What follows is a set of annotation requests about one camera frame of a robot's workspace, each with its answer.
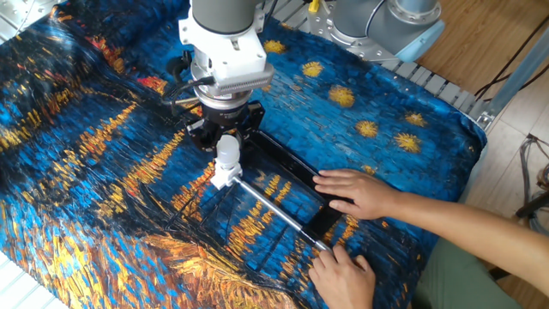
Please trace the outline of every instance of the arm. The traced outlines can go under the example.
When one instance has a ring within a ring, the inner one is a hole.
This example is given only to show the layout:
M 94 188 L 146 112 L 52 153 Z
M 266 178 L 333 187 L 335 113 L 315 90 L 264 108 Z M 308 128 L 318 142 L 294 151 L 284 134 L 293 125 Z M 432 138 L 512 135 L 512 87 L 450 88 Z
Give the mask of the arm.
M 549 238 L 487 211 L 402 193 L 364 173 L 321 172 L 317 190 L 354 200 L 330 207 L 359 219 L 390 216 L 424 228 L 532 283 L 549 296 Z

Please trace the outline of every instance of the blue patterned cloth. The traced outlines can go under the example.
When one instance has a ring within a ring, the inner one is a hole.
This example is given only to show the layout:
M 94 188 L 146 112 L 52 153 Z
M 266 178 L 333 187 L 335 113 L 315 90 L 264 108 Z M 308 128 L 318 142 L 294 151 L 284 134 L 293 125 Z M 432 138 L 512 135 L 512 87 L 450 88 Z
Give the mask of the blue patterned cloth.
M 217 192 L 212 155 L 159 104 L 167 61 L 190 49 L 188 8 L 65 3 L 0 46 L 0 249 L 74 308 L 325 307 L 306 275 L 315 252 L 241 189 Z M 273 22 L 261 39 L 276 69 L 252 98 L 263 130 L 318 169 L 458 199 L 486 145 L 474 122 L 318 37 Z M 243 157 L 244 178 L 296 220 L 318 211 L 265 156 Z M 437 238 L 343 216 L 325 240 L 366 256 L 376 308 L 405 308 Z

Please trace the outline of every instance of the floor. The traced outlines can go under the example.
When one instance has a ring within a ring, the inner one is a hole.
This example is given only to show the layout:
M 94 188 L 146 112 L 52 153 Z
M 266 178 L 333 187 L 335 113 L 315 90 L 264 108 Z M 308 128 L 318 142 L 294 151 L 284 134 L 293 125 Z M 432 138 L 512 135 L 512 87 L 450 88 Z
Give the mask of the floor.
M 549 15 L 549 1 L 545 0 L 439 1 L 443 5 L 447 29 L 419 63 L 471 93 L 487 84 Z M 525 55 L 526 52 L 508 72 Z M 522 90 L 489 128 L 487 154 L 467 204 L 509 218 L 521 207 L 523 182 L 518 150 L 528 133 L 549 142 L 548 86 L 549 74 L 545 74 Z M 492 89 L 485 98 L 492 97 L 497 89 Z M 539 150 L 533 150 L 528 166 L 532 184 L 535 184 L 535 175 L 547 163 L 549 160 Z M 542 213 L 541 220 L 549 227 L 548 213 Z M 549 307 L 549 298 L 514 276 L 499 284 L 524 308 Z

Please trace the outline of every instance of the silver rod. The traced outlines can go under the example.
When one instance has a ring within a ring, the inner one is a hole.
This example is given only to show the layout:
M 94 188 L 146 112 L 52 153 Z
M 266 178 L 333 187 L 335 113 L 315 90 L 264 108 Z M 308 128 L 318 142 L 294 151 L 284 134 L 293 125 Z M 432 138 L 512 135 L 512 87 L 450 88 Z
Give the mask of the silver rod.
M 297 223 L 291 216 L 289 216 L 287 213 L 282 211 L 282 209 L 278 208 L 278 206 L 276 206 L 273 202 L 269 201 L 266 197 L 263 196 L 263 194 L 259 193 L 251 185 L 248 185 L 248 183 L 246 183 L 239 177 L 235 177 L 234 181 L 239 183 L 244 190 L 248 191 L 248 193 L 254 196 L 261 203 L 263 203 L 263 205 L 267 206 L 267 208 L 272 210 L 276 215 L 278 215 L 282 220 L 284 220 L 290 227 L 292 227 L 296 231 L 301 231 L 301 228 L 302 228 L 301 224 Z
M 290 227 L 295 229 L 296 231 L 302 233 L 301 224 L 297 223 L 289 214 L 285 213 L 284 210 L 278 208 L 273 202 L 269 201 L 266 197 L 263 196 L 263 194 L 259 193 L 256 189 L 254 189 L 251 185 L 240 179 L 239 177 L 234 177 L 233 180 L 238 183 L 242 188 L 248 193 L 250 193 L 252 196 L 254 196 L 259 202 L 261 202 L 263 205 L 267 206 L 271 211 L 273 211 L 276 215 L 278 215 L 284 222 L 286 222 Z M 320 251 L 328 251 L 333 254 L 332 249 L 328 247 L 326 244 L 324 244 L 319 239 L 315 240 L 315 247 Z
M 478 102 L 482 104 L 482 108 L 479 108 L 477 114 L 470 113 L 470 116 L 474 119 L 478 118 L 482 113 L 482 110 L 486 109 L 486 112 L 496 117 L 506 106 L 511 99 L 521 89 L 528 78 L 543 64 L 543 62 L 549 57 L 549 28 L 541 35 L 538 42 L 532 47 L 528 55 L 522 60 L 521 64 L 516 68 L 515 72 L 511 74 L 507 82 L 504 84 L 499 92 L 494 96 L 491 102 Z

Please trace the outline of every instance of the hand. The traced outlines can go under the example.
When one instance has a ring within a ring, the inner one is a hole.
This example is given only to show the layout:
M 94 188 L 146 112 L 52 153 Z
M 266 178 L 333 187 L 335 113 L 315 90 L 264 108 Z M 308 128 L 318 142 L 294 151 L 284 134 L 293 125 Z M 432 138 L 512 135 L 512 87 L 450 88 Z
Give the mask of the hand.
M 370 220 L 389 216 L 398 205 L 397 200 L 401 193 L 368 174 L 342 169 L 321 171 L 320 175 L 313 178 L 318 184 L 315 187 L 317 191 L 354 201 L 348 203 L 334 200 L 329 206 L 358 219 Z
M 330 309 L 371 309 L 376 275 L 363 256 L 353 263 L 341 245 L 313 261 L 309 277 Z

